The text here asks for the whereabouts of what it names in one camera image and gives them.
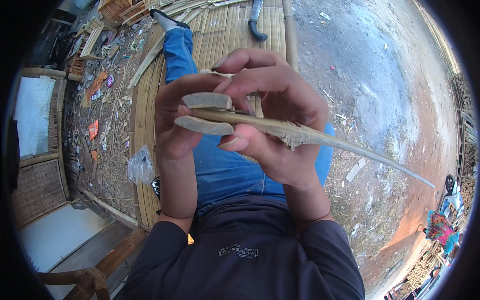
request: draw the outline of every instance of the black curved handle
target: black curved handle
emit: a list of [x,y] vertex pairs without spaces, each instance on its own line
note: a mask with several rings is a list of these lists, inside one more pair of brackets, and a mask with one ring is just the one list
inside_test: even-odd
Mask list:
[[257,31],[257,20],[255,19],[248,20],[248,28],[250,29],[250,33],[252,34],[255,40],[259,42],[263,42],[268,39],[268,35]]

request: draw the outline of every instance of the bamboo platform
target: bamboo platform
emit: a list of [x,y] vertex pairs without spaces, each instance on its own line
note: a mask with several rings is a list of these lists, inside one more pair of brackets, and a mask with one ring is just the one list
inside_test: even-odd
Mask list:
[[[265,42],[253,40],[247,21],[252,11],[253,0],[225,6],[211,5],[205,8],[191,22],[193,31],[193,59],[198,70],[209,69],[223,56],[237,48],[263,48],[279,52],[294,68],[298,67],[295,23],[292,22],[291,1],[264,0],[258,18],[258,31],[266,33]],[[154,43],[162,36],[163,30],[154,24],[148,34],[140,58],[142,62]],[[144,144],[148,146],[155,163],[154,113],[155,96],[160,86],[165,84],[164,57],[160,54],[147,68],[133,90],[132,114],[130,120],[130,155]],[[259,97],[251,96],[250,101],[257,116],[262,116]],[[133,185],[136,215],[139,223],[153,227],[157,220],[156,211],[160,203],[151,185]]]

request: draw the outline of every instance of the white scooter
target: white scooter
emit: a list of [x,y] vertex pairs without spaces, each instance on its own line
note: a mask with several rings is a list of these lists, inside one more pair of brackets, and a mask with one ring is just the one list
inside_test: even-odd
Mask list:
[[457,212],[459,217],[464,212],[462,195],[460,194],[460,186],[457,184],[453,175],[447,175],[445,179],[446,194],[439,206],[439,212],[443,213],[449,222],[453,219],[453,210]]

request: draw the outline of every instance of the dirt ground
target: dirt ground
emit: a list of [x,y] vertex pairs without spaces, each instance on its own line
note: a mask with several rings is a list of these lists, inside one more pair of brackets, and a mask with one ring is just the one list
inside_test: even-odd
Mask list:
[[445,176],[456,171],[457,121],[445,65],[410,1],[297,0],[293,7],[300,73],[328,102],[336,135],[435,185],[369,159],[347,182],[360,156],[334,151],[325,183],[332,213],[350,235],[367,298],[377,298],[420,247],[424,236],[415,232],[425,208],[436,208]]

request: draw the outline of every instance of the blue jeans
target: blue jeans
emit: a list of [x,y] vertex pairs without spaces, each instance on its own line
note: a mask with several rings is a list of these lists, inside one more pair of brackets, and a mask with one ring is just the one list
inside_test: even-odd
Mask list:
[[[165,82],[190,73],[197,73],[192,58],[192,31],[186,28],[169,30],[163,45],[167,64]],[[335,136],[330,123],[325,125],[325,133]],[[271,180],[260,168],[236,152],[226,152],[217,148],[220,136],[205,134],[193,149],[195,175],[197,177],[199,214],[205,212],[212,202],[232,197],[260,195],[279,201],[285,201],[281,183]],[[322,185],[325,184],[333,148],[321,146],[315,161],[315,170]]]

